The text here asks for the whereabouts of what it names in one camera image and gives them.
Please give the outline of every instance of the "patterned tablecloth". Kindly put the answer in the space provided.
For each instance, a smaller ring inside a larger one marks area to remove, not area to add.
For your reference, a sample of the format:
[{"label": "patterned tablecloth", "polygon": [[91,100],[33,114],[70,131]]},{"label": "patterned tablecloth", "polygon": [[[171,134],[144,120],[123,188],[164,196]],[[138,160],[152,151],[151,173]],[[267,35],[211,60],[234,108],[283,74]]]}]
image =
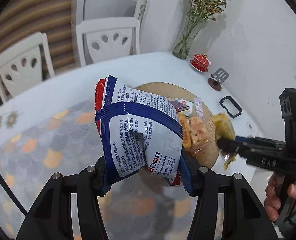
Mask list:
[{"label": "patterned tablecloth", "polygon": [[[0,147],[0,173],[27,211],[53,173],[79,173],[104,155],[93,109],[93,99],[85,101]],[[76,201],[73,194],[72,224],[75,240],[79,240]],[[183,186],[169,186],[144,167],[138,174],[114,184],[98,201],[110,240],[184,240],[197,198],[189,197]],[[221,231],[222,210],[220,196],[216,237]],[[23,220],[22,213],[0,186],[1,228],[15,238]]]}]

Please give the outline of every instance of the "glass vase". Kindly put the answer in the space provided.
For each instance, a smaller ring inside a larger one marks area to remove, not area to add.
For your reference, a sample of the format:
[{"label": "glass vase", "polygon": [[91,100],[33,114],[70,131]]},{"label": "glass vase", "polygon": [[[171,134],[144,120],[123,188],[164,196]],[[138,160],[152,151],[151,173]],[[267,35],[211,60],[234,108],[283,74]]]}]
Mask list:
[{"label": "glass vase", "polygon": [[175,46],[172,50],[172,54],[181,59],[187,58],[190,47],[203,26],[201,22],[192,28],[190,22],[191,20],[191,17],[187,15],[184,30],[177,36]]}]

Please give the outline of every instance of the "snack wrapper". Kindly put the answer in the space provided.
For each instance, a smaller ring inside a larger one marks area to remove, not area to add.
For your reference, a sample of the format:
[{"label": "snack wrapper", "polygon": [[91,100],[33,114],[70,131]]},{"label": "snack wrapper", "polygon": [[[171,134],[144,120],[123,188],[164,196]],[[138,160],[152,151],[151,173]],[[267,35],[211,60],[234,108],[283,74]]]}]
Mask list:
[{"label": "snack wrapper", "polygon": [[96,86],[95,110],[110,184],[146,164],[152,174],[174,184],[183,130],[167,98],[128,88],[108,76]]},{"label": "snack wrapper", "polygon": [[208,146],[208,135],[203,122],[202,102],[195,98],[195,111],[190,116],[178,114],[179,121],[183,127],[183,146],[190,156],[202,154]]},{"label": "snack wrapper", "polygon": [[[225,113],[220,113],[213,116],[216,126],[216,141],[224,137],[226,139],[235,140],[236,134],[229,117]],[[227,153],[221,151],[224,156],[224,170],[226,171],[229,164],[236,160],[236,153]]]},{"label": "snack wrapper", "polygon": [[171,97],[168,97],[168,100],[176,108],[178,114],[184,114],[187,117],[191,115],[193,102]]}]

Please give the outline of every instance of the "finger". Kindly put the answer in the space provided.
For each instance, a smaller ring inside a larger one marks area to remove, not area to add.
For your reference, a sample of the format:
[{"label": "finger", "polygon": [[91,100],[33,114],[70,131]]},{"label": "finger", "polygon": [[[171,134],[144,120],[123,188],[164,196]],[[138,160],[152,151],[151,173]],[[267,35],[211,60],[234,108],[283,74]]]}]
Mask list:
[{"label": "finger", "polygon": [[275,187],[276,186],[276,180],[275,180],[275,174],[272,174],[268,181],[268,186]]},{"label": "finger", "polygon": [[275,181],[276,181],[276,187],[282,185],[284,183],[285,175],[282,174],[275,174]]},{"label": "finger", "polygon": [[278,212],[272,206],[270,206],[267,201],[264,202],[264,208],[272,222],[275,222],[278,219]]},{"label": "finger", "polygon": [[290,184],[287,190],[288,196],[291,198],[296,198],[296,184]]},{"label": "finger", "polygon": [[268,184],[268,186],[265,189],[266,196],[269,197],[274,191],[275,191],[275,187]]},{"label": "finger", "polygon": [[281,201],[280,198],[276,195],[275,191],[273,191],[271,194],[267,196],[266,201],[269,204],[269,206],[272,206],[274,209],[280,209]]}]

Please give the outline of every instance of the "chair backrest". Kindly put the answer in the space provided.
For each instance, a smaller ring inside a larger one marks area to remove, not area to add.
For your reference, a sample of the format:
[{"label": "chair backrest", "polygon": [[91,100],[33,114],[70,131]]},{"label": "chair backrest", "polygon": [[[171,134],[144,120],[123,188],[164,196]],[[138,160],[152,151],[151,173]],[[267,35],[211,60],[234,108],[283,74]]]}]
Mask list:
[{"label": "chair backrest", "polygon": [[139,20],[140,24],[143,21],[144,12],[146,10],[148,0],[137,0],[134,17]]},{"label": "chair backrest", "polygon": [[42,62],[39,45],[43,46],[50,77],[55,76],[47,35],[36,32],[0,53],[0,97],[3,102],[6,102],[8,98],[2,82],[12,97],[42,82]]},{"label": "chair backrest", "polygon": [[76,27],[80,65],[85,66],[87,45],[93,63],[139,54],[139,21],[134,17],[113,17],[83,21]]}]

